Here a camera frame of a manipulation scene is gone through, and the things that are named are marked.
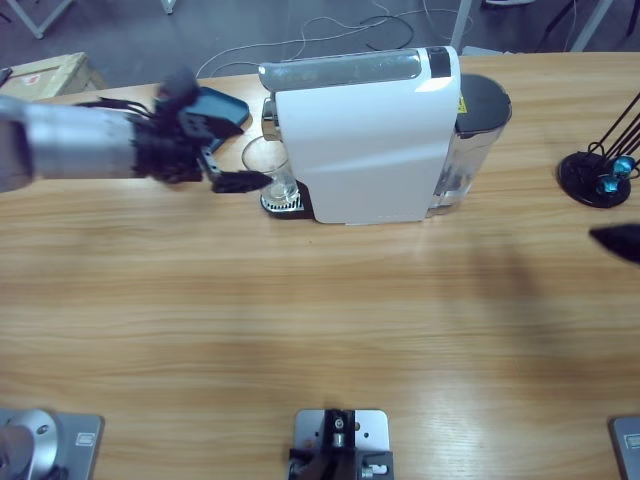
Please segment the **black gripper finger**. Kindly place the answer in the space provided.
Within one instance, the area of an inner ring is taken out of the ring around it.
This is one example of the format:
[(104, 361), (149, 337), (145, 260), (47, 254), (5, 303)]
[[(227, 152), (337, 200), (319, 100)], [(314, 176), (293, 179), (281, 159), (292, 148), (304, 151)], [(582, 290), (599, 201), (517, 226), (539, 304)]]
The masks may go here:
[(217, 194), (240, 194), (262, 190), (273, 179), (258, 171), (216, 171), (211, 175), (212, 191)]
[(211, 133), (215, 138), (228, 139), (244, 134), (244, 130), (227, 118), (212, 118)]
[(617, 257), (634, 264), (640, 262), (638, 223), (598, 226), (591, 228), (589, 235)]

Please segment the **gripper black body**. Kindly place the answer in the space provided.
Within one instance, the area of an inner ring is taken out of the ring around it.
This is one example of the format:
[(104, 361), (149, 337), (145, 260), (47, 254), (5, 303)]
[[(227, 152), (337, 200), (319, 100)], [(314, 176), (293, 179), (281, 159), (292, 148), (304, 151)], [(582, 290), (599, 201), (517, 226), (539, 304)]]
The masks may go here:
[(223, 121), (194, 113), (182, 102), (155, 98), (147, 118), (132, 120), (135, 177), (150, 177), (165, 184), (201, 182), (202, 149), (224, 136)]

